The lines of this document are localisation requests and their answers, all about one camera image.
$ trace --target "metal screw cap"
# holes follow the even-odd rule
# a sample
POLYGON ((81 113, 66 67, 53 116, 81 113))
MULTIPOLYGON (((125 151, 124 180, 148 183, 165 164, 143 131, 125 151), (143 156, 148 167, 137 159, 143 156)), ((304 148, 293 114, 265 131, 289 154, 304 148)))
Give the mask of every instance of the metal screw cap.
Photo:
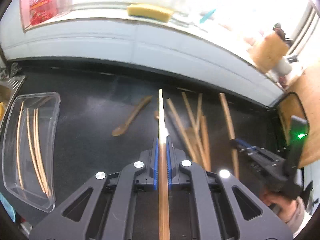
POLYGON ((227 170, 221 170, 221 171, 219 171, 219 175, 220 175, 220 177, 227 179, 230 177, 230 172, 227 170))
POLYGON ((189 160, 183 160, 183 161, 181 162, 181 165, 184 166, 184 167, 190 167, 191 164, 192 164, 192 162, 189 161, 189 160))
POLYGON ((135 163, 133 164, 133 166, 135 166, 136 168, 142 168, 143 165, 144 165, 143 162, 135 162, 135 163))
POLYGON ((104 179, 106 174, 103 171, 99 171, 96 173, 96 179, 104 179))

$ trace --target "black table surface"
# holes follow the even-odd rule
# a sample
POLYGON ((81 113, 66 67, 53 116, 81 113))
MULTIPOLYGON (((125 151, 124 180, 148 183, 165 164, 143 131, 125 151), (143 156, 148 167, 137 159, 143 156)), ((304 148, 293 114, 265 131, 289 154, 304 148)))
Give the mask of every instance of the black table surface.
MULTIPOLYGON (((26 68, 24 74, 27 79, 19 94, 55 91, 61 96, 53 157, 56 206, 96 172, 111 174, 121 171, 127 164, 138 160, 140 152, 151 148, 153 139, 158 135, 154 111, 158 107, 160 88, 164 99, 172 99, 184 126, 190 126, 181 89, 165 82, 63 69, 26 68), (153 96, 151 102, 134 119, 126 133, 113 137, 111 132, 124 123, 134 106, 147 95, 153 96)), ((194 113, 198 92, 201 91, 186 92, 194 113)), ((274 150, 275 135, 265 111, 257 110, 245 100, 233 102, 233 96, 226 96, 236 135, 252 145, 274 150)), ((166 126, 174 147, 187 152, 168 114, 166 102, 164 107, 166 126)), ((202 109, 208 122, 212 171, 222 168, 232 171, 231 148, 218 91, 203 95, 202 109)), ((240 180, 257 194, 259 185, 242 164, 240 156, 240 180)), ((0 192, 33 226, 47 215, 11 195, 2 179, 0 192)))

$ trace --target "wooden chopstick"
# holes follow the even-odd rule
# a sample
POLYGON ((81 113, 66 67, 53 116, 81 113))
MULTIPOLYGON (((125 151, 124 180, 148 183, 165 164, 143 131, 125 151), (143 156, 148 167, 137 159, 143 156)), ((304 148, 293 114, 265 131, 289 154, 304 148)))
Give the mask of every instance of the wooden chopstick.
POLYGON ((192 128, 193 128, 193 130, 195 132, 196 141, 198 143, 198 147, 199 147, 199 150, 200 150, 200 155, 201 155, 201 158, 202 158, 204 169, 207 171, 207 170, 210 169, 209 163, 208 163, 208 160, 207 160, 207 156, 204 153, 204 149, 203 149, 203 146, 202 146, 201 138, 199 136, 199 132, 197 131, 196 121, 195 121, 195 118, 193 116, 193 113, 192 113, 192 110, 191 110, 191 107, 190 107, 190 104, 189 104, 189 101, 188 101, 188 98, 187 98, 185 92, 182 92, 182 97, 183 97, 184 103, 185 103, 187 111, 188 111, 188 115, 189 115, 189 118, 190 118, 190 121, 191 121, 192 128))
POLYGON ((20 152, 19 152, 20 145, 19 144, 20 144, 20 125, 21 125, 23 104, 24 104, 24 101, 22 101, 21 108, 20 108, 18 127, 17 127, 17 142, 16 142, 17 167, 18 167, 18 176, 19 176, 19 182, 20 182, 21 189, 24 189, 24 185, 23 185, 23 180, 22 180, 22 175, 21 175, 21 167, 20 167, 20 152))
POLYGON ((49 197, 50 195, 50 189, 48 187, 48 182, 47 182, 47 178, 45 175, 45 171, 44 171, 44 167, 43 167, 43 162, 42 162, 42 158, 41 158, 41 151, 40 151, 40 141, 39 141, 39 109, 35 109, 33 111, 33 115, 35 116, 34 119, 34 134, 36 135, 34 137, 34 141, 35 141, 35 149, 36 149, 36 159, 37 159, 37 164, 38 164, 38 168, 39 168, 39 172, 40 172, 40 177, 41 180, 43 182, 44 185, 44 190, 45 193, 47 194, 47 196, 49 197))
POLYGON ((167 103, 168 103, 169 108, 170 108, 170 110, 171 110, 171 112, 172 112, 172 114, 173 114, 173 117, 174 117, 174 119, 175 119, 175 121, 176 121, 176 123, 177 123, 177 126, 178 126, 178 128, 179 128, 179 131, 180 131, 182 137, 183 137, 183 140, 184 140, 184 142, 185 142, 185 144, 186 144, 186 146, 187 146, 187 149, 188 149, 188 152, 189 152, 189 154, 190 154, 190 157, 191 157, 191 159, 194 161, 194 160, 197 159, 196 153, 194 152, 194 150, 193 150, 193 148, 192 148, 192 145, 191 145, 191 143, 190 143, 190 140, 189 140, 189 138, 188 138, 188 136, 187 136, 187 134, 186 134, 186 131, 184 130, 184 127, 183 127, 182 122, 181 122, 181 119, 180 119, 180 117, 179 117, 179 115, 178 115, 178 113, 177 113, 177 110, 176 110, 176 108, 174 107, 174 105, 173 105, 173 103, 172 103, 172 101, 171 101, 170 98, 167 99, 167 103))
POLYGON ((187 129, 185 129, 186 134, 188 136, 189 142, 193 148, 193 151, 196 154, 196 159, 192 159, 193 162, 198 163, 199 165, 203 166, 203 162, 200 156, 200 152, 199 152, 199 148, 198 148, 198 144, 196 142, 196 136, 195 136, 195 132, 193 130, 192 127, 188 127, 187 129))
POLYGON ((200 130, 200 118, 201 118, 201 113, 202 113, 202 93, 198 95, 198 105, 197 105, 197 119, 196 119, 196 127, 197 131, 199 133, 200 130))
POLYGON ((211 156, 210 156, 208 125, 207 125, 207 118, 204 115, 201 116, 201 135, 202 135, 204 152, 207 155, 207 161, 210 167, 208 171, 211 171, 211 156))
MULTIPOLYGON (((227 123, 229 139, 232 140, 236 138, 236 135, 235 135, 235 130, 233 128, 233 123, 231 119, 229 106, 226 100, 226 96, 224 93, 220 93, 219 97, 222 104, 224 117, 227 123)), ((238 151, 236 149, 232 149, 232 162, 233 162, 233 170, 234 170, 235 177, 239 179, 239 160, 238 160, 238 151)))
POLYGON ((162 90, 159 90, 159 240, 170 240, 169 190, 162 90))
POLYGON ((29 148, 30 148, 30 154, 31 154, 33 167, 35 168, 36 176, 37 176, 37 179, 39 181, 40 187, 41 187, 42 191, 45 193, 44 186, 42 184, 42 181, 41 181, 41 178, 40 178, 40 174, 39 174, 39 171, 38 171, 38 166, 37 166, 35 154, 34 154, 34 151, 33 151, 32 142, 31 142, 29 108, 27 108, 27 131, 28 131, 28 142, 29 142, 29 148))

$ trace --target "clear plastic container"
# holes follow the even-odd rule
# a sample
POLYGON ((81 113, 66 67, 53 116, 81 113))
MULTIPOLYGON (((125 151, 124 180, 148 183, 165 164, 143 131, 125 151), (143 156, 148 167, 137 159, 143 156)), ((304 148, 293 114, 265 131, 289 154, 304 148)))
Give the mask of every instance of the clear plastic container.
POLYGON ((60 95, 55 92, 18 96, 4 133, 2 175, 6 189, 45 212, 51 212, 55 202, 53 143, 59 106, 60 95))

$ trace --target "wall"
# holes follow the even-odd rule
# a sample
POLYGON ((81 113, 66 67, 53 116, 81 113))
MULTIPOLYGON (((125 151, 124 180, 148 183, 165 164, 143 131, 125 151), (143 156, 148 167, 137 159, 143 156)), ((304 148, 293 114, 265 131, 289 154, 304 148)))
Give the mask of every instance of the wall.
POLYGON ((0 21, 7 59, 66 56, 128 62, 174 72, 270 105, 282 90, 252 66, 196 37, 131 20, 82 19, 23 32, 19 0, 0 21))
POLYGON ((320 23, 299 54, 299 60, 306 67, 303 75, 290 87, 298 94, 305 109, 310 132, 303 148, 300 166, 306 166, 320 159, 320 23))

